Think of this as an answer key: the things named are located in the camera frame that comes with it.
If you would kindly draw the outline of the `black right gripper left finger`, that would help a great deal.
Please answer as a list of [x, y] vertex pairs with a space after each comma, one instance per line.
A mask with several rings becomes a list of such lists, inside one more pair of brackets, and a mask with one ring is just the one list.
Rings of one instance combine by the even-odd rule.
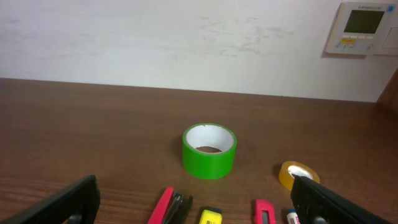
[[88, 175], [2, 222], [90, 224], [95, 222], [100, 201], [96, 176]]

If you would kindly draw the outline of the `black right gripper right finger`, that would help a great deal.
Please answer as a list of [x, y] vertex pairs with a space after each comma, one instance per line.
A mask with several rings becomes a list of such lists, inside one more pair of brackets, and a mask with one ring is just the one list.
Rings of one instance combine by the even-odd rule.
[[308, 177], [295, 176], [290, 197], [300, 223], [391, 224]]

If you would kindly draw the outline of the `small yellow tape roll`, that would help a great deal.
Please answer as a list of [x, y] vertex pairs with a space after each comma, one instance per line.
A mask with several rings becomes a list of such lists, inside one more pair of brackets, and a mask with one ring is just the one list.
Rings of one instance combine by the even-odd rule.
[[296, 175], [308, 177], [318, 184], [320, 183], [320, 178], [314, 170], [296, 161], [286, 161], [282, 164], [279, 171], [279, 181], [286, 189], [291, 191]]

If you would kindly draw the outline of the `red stapler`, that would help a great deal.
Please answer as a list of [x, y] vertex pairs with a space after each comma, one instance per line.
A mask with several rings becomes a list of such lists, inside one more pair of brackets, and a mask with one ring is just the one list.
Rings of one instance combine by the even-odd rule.
[[184, 224], [193, 205], [193, 196], [185, 197], [173, 187], [167, 187], [147, 224]]

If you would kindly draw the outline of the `green tape roll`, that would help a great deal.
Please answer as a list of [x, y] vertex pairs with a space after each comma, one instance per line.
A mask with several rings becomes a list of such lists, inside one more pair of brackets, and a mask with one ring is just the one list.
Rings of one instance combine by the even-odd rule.
[[182, 134], [182, 164], [199, 179], [220, 179], [234, 165], [238, 140], [228, 128], [214, 123], [199, 123]]

